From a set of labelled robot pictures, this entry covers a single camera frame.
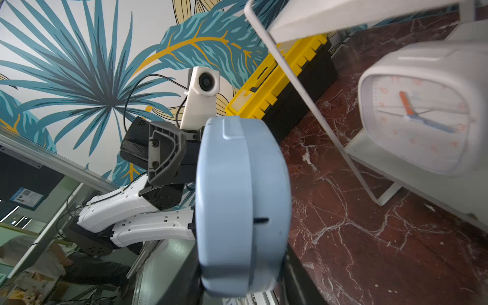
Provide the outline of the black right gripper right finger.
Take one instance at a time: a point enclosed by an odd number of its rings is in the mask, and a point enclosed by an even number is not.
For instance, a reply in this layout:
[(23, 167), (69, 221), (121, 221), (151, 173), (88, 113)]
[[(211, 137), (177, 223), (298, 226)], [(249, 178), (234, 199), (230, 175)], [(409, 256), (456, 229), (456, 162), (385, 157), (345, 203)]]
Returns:
[(280, 270), (280, 304), (328, 304), (290, 245)]

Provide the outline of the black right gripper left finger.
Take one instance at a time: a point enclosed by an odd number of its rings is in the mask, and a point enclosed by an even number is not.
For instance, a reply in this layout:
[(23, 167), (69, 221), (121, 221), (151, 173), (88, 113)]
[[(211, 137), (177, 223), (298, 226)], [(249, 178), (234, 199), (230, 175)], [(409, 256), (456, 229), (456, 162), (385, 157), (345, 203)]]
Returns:
[(160, 241), (137, 273), (132, 304), (202, 304), (195, 242)]

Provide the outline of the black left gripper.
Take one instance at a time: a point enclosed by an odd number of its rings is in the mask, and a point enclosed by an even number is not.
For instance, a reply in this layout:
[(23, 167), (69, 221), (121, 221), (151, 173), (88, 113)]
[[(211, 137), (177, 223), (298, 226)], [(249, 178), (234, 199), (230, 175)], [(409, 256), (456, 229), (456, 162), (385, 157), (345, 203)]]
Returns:
[(196, 181), (202, 129), (181, 130), (165, 121), (149, 124), (147, 183), (139, 191), (159, 210), (178, 205), (186, 185)]

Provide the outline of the blue square alarm clock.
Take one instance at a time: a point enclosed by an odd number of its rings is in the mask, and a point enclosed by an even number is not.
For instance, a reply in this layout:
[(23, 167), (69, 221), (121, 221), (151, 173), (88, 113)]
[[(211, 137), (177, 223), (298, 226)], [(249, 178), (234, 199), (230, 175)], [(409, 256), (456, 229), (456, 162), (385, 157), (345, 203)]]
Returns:
[(291, 227), (287, 164), (266, 124), (211, 118), (196, 170), (196, 242), (207, 292), (243, 297), (278, 282)]

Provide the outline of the white square alarm clock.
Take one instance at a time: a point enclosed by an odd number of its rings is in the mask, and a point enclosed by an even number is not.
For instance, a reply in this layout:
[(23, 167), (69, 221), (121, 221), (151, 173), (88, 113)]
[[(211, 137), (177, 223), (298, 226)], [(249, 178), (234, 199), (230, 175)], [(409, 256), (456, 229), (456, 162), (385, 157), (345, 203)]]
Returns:
[(487, 44), (429, 41), (385, 55), (358, 82), (364, 129), (387, 152), (457, 176), (487, 166)]

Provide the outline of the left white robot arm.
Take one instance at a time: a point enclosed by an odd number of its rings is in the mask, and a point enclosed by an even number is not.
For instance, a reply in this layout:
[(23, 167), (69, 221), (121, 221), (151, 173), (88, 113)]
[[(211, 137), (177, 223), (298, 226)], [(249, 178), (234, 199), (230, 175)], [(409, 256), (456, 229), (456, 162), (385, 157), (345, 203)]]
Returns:
[(149, 241), (195, 240), (194, 209), (180, 204), (194, 191), (203, 131), (203, 121), (177, 127), (136, 118), (120, 155), (146, 171), (118, 190), (93, 197), (67, 222), (64, 234), (95, 256), (125, 247), (138, 250)]

